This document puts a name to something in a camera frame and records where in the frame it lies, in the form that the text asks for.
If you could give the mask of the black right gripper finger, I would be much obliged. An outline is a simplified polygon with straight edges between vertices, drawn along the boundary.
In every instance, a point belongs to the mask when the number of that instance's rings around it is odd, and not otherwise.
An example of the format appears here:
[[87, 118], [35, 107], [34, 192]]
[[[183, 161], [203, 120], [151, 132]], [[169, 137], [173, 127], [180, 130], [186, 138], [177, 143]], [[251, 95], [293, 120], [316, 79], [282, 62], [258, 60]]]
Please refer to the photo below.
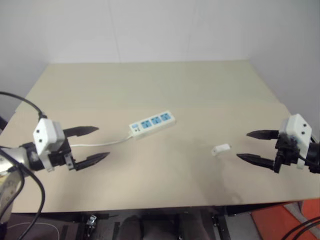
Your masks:
[[236, 156], [252, 165], [274, 170], [274, 161], [271, 159], [250, 153], [237, 153]]
[[246, 136], [259, 139], [259, 140], [274, 140], [277, 139], [279, 135], [278, 130], [254, 130], [246, 134]]

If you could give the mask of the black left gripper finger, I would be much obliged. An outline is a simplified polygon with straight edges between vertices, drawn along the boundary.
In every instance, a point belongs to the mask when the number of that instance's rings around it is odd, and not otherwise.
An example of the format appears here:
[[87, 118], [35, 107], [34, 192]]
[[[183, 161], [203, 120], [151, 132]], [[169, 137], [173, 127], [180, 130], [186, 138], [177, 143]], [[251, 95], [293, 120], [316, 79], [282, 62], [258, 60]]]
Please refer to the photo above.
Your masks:
[[63, 133], [66, 138], [69, 138], [73, 136], [80, 137], [80, 136], [88, 135], [97, 130], [99, 130], [99, 128], [95, 126], [77, 126], [77, 127], [64, 129]]
[[88, 167], [91, 167], [91, 166], [99, 163], [104, 158], [106, 158], [109, 154], [110, 154], [110, 152], [101, 152], [101, 153], [97, 153], [97, 154], [88, 156], [83, 161], [75, 162], [74, 163], [74, 169], [76, 171], [80, 171], [80, 170], [86, 169]]

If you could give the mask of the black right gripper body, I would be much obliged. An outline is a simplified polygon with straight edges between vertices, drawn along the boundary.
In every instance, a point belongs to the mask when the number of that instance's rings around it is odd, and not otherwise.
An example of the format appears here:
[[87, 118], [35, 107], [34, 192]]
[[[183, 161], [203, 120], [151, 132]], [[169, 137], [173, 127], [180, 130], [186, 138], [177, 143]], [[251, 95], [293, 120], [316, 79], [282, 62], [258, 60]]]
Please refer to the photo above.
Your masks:
[[273, 164], [273, 171], [275, 173], [280, 172], [282, 165], [290, 166], [291, 164], [297, 164], [300, 156], [300, 149], [297, 140], [293, 136], [281, 133], [278, 136], [275, 148], [277, 149]]

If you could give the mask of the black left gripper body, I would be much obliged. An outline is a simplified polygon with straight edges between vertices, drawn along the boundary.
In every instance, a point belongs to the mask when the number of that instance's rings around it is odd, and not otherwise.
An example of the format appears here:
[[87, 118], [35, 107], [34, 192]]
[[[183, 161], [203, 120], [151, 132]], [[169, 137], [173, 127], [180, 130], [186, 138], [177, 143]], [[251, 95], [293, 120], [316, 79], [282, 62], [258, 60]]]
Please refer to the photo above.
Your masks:
[[52, 151], [48, 157], [53, 167], [66, 165], [68, 170], [76, 169], [75, 159], [73, 158], [72, 150], [67, 138], [59, 149], [57, 151]]

